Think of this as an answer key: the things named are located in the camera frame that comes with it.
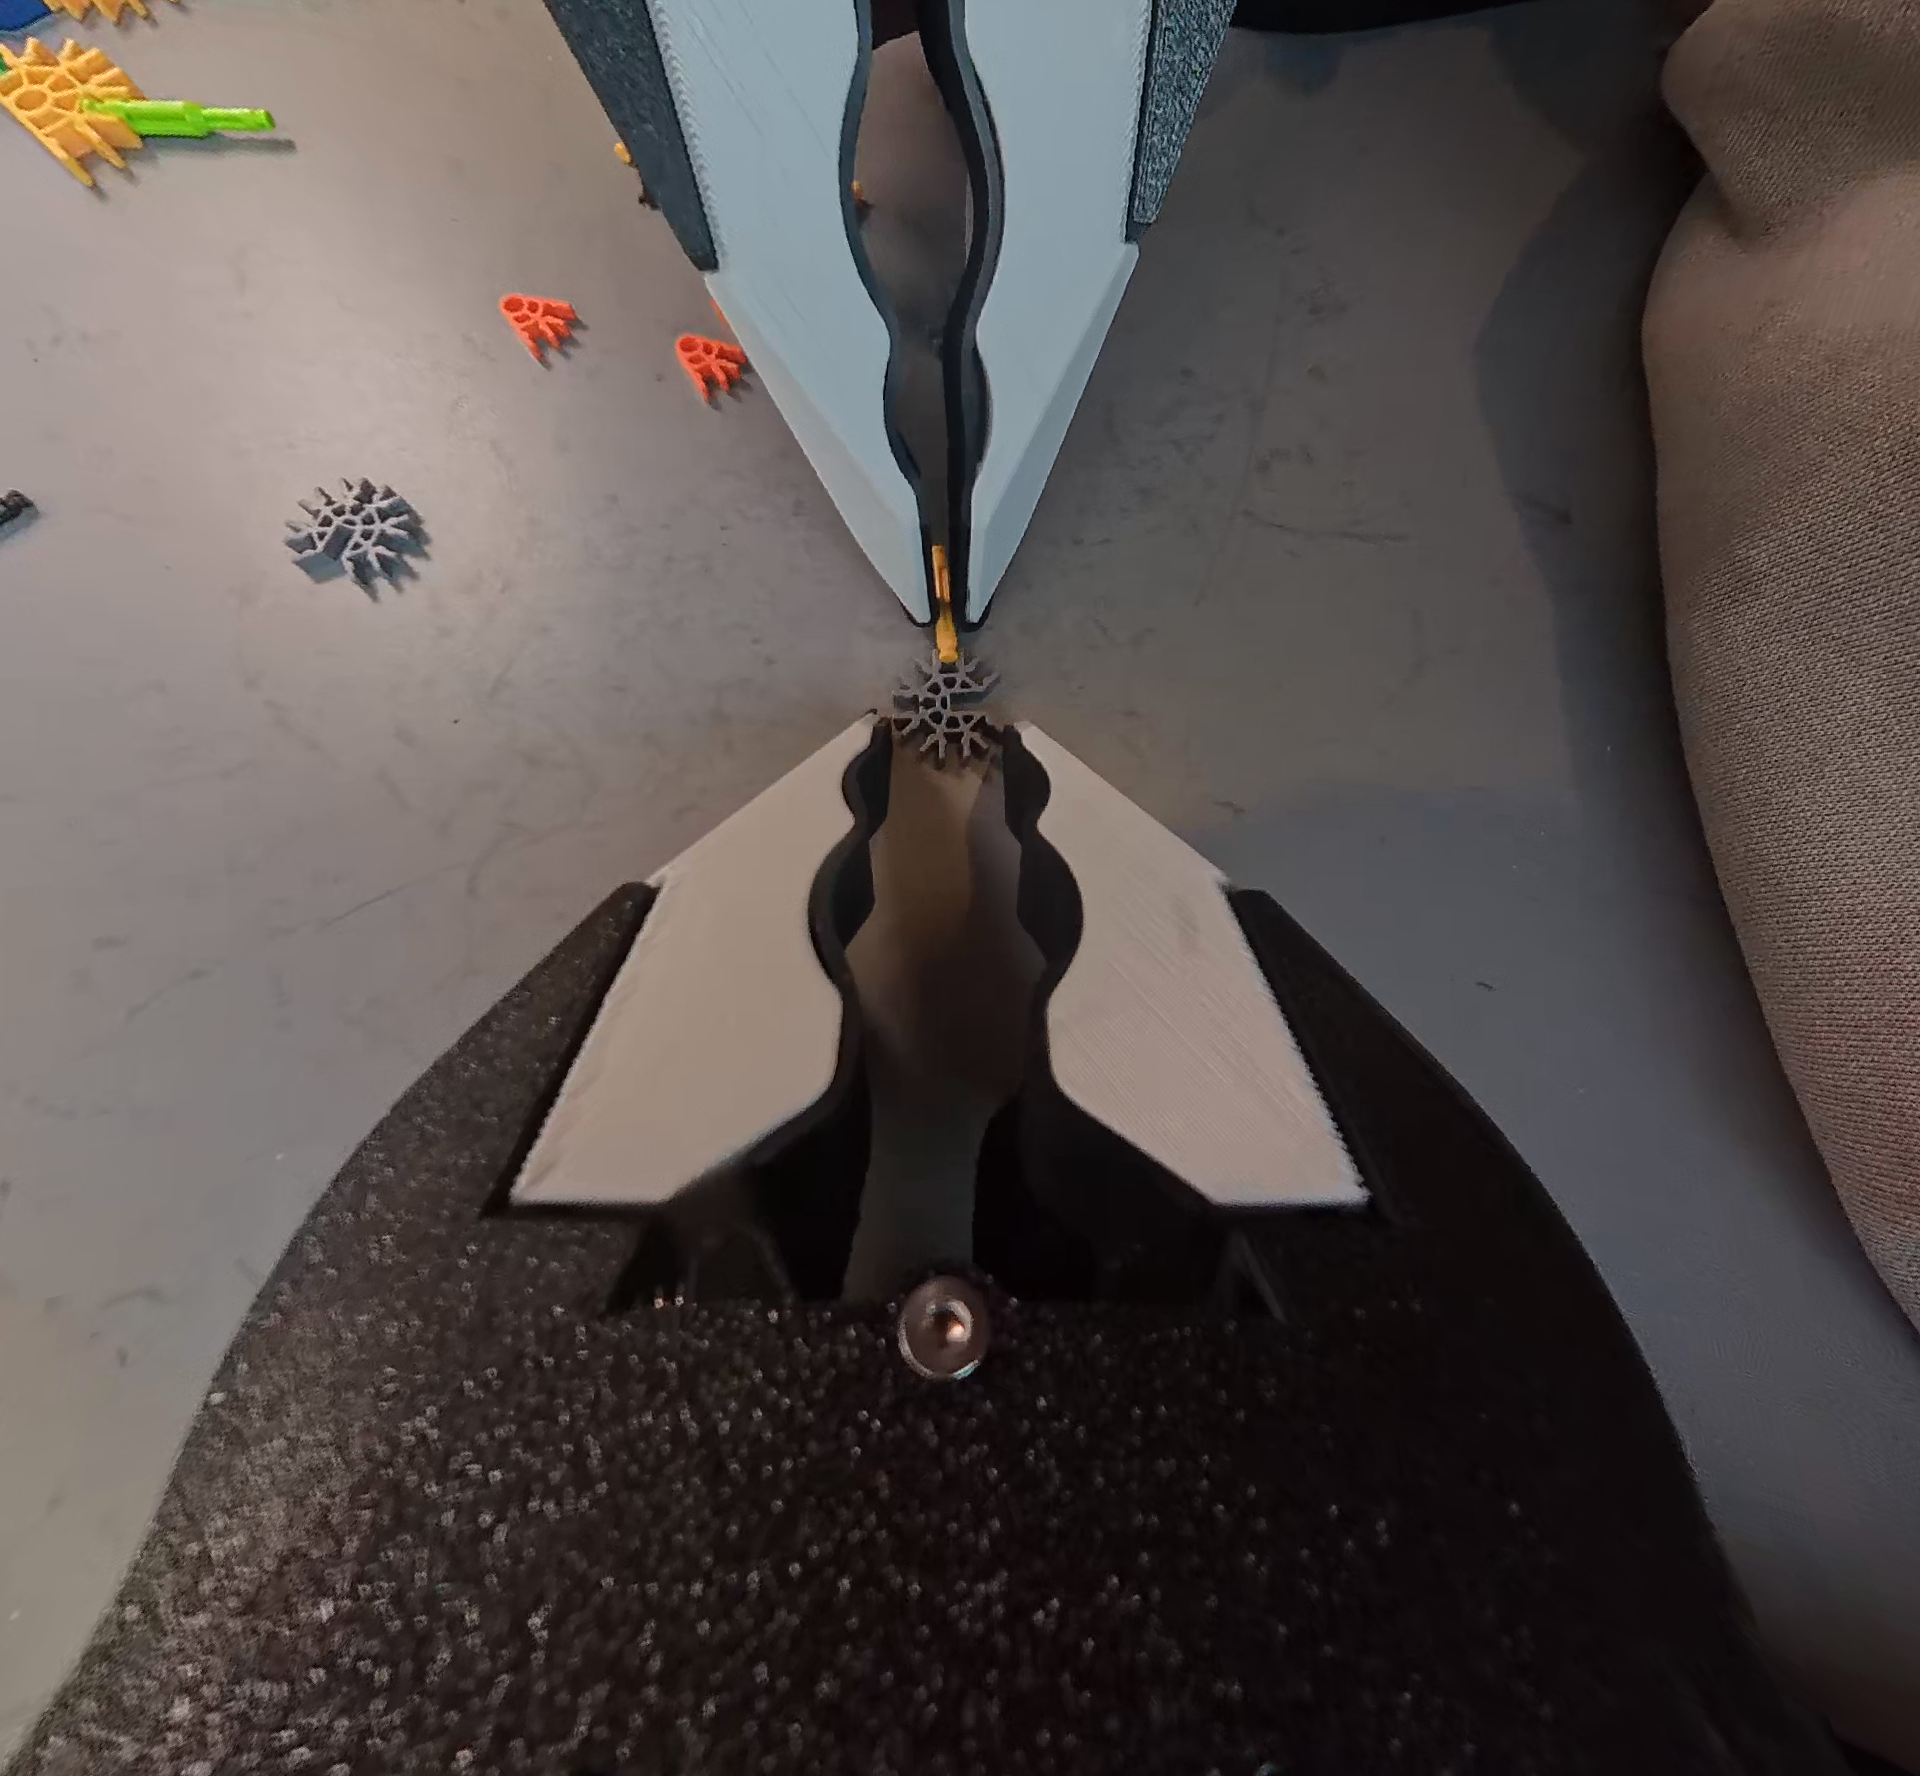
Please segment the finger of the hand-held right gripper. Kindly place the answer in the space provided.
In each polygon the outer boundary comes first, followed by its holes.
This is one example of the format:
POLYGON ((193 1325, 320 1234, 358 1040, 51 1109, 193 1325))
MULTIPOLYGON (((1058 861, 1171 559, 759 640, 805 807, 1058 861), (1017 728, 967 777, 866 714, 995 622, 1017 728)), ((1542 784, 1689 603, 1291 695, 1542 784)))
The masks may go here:
POLYGON ((979 624, 1033 520, 1138 249, 1155 0, 923 0, 968 175, 941 343, 951 608, 979 624))
POLYGON ((851 200, 871 0, 645 0, 728 321, 851 541, 929 622, 919 475, 890 400, 896 321, 851 200))

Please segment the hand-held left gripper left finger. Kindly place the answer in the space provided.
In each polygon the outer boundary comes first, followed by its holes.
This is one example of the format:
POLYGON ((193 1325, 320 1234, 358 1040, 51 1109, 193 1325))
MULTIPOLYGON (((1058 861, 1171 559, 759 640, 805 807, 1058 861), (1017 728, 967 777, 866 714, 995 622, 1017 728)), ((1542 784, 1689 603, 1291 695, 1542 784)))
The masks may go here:
POLYGON ((888 728, 856 718, 647 883, 513 1208, 660 1208, 835 1102, 892 756, 888 728))

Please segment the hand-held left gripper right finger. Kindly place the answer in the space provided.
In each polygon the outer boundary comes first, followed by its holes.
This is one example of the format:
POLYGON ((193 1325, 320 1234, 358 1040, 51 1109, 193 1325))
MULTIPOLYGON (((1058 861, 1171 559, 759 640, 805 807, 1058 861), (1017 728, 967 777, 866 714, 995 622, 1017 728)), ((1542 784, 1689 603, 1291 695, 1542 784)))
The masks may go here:
POLYGON ((1216 1208, 1361 1208, 1367 1188, 1222 872, 1037 724, 1004 740, 1044 1068, 1216 1208))

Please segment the grey snowflake connector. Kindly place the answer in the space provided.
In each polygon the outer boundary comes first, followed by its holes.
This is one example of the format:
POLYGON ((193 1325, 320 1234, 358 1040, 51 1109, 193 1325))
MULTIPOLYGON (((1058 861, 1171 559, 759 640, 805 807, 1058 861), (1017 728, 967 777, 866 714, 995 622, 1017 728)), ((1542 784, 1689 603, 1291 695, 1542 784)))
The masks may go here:
POLYGON ((313 580, 342 578, 364 594, 400 587, 420 574, 428 530, 420 512, 396 489, 346 480, 320 489, 287 525, 284 549, 313 580))
POLYGON ((998 673, 967 653, 916 659, 888 695, 886 722, 899 743, 933 766, 986 762, 1001 738, 991 717, 997 683, 998 673))

